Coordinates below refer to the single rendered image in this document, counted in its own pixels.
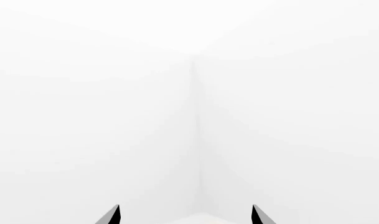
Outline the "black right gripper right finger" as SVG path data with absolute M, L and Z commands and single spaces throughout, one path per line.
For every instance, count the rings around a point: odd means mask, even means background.
M 252 224 L 276 224 L 264 211 L 257 205 L 253 205 L 251 213 Z

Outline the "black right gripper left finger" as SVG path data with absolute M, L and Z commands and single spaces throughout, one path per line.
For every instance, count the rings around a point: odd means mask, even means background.
M 111 210 L 104 214 L 95 224 L 120 224 L 121 213 L 119 205 L 115 205 Z

